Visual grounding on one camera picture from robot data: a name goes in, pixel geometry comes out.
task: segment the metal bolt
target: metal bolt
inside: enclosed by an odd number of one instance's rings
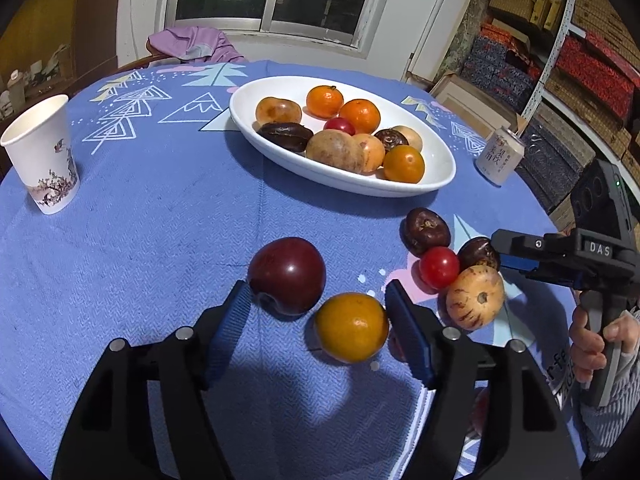
[[[175,336],[180,341],[187,341],[187,339],[191,339],[193,336],[193,328],[190,326],[181,326],[178,330],[175,331]]]
[[[450,341],[457,341],[458,339],[460,339],[460,336],[462,334],[457,328],[453,326],[446,326],[442,329],[442,335]]]
[[[127,342],[124,341],[124,339],[119,337],[109,343],[109,350],[111,350],[112,352],[119,352],[124,348],[126,344]]]
[[[520,341],[520,339],[512,339],[509,341],[509,348],[518,354],[522,354],[527,349],[527,345]]]

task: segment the white bowl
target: white bowl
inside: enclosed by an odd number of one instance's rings
[[[309,160],[304,155],[289,152],[255,132],[255,107],[261,99],[272,96],[297,102],[303,109],[302,124],[314,133],[318,133],[324,128],[326,121],[304,113],[306,94],[318,85],[335,85],[342,92],[345,102],[352,99],[368,99],[372,101],[380,110],[382,117],[382,122],[378,129],[391,128],[402,124],[418,132],[424,144],[421,153],[426,165],[421,181],[418,184],[405,184],[382,180],[374,175],[359,175],[349,171],[338,170],[320,162]],[[234,122],[256,150],[276,164],[299,176],[326,186],[335,187],[335,189],[369,196],[416,196],[446,186],[456,174],[456,161],[451,151],[427,124],[398,105],[355,86],[314,77],[267,77],[241,86],[231,96],[229,109]]]

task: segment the blue tablecloth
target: blue tablecloth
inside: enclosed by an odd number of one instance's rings
[[[450,146],[458,172],[439,192],[409,199],[348,194],[276,166],[228,122],[229,97],[247,81],[306,75],[358,86],[402,104]],[[300,236],[326,261],[324,298],[354,290],[383,299],[399,278],[417,303],[436,299],[411,275],[398,237],[415,206],[437,211],[459,248],[497,228],[553,230],[513,175],[501,189],[473,159],[484,141],[421,90],[356,72],[276,64],[152,68],[103,80],[68,105],[81,187],[44,216],[15,171],[0,187],[0,414],[50,476],[78,395],[105,345],[155,342],[220,304],[265,243]],[[525,340],[554,391],[567,386],[568,290],[505,272],[508,307],[475,340]],[[386,346],[371,367],[309,352],[311,315],[282,322],[252,307],[229,370],[206,393],[238,480],[398,478],[431,395]],[[157,411],[158,388],[150,386]],[[567,422],[578,451],[571,403]],[[159,459],[175,472],[161,423]],[[459,474],[473,467],[470,440]]]

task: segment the purple cloth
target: purple cloth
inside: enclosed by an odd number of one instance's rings
[[[225,33],[212,27],[172,27],[149,36],[151,46],[183,61],[242,62]]]

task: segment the hand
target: hand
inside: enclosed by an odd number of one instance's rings
[[[602,353],[604,341],[599,334],[587,330],[588,314],[580,306],[574,310],[574,322],[569,328],[571,359],[574,361],[575,379],[579,383],[588,383],[593,379],[593,371],[601,370],[607,365],[607,358]],[[623,314],[606,326],[604,338],[609,342],[620,341],[622,352],[630,353],[636,348],[640,338],[640,324],[632,316]]]

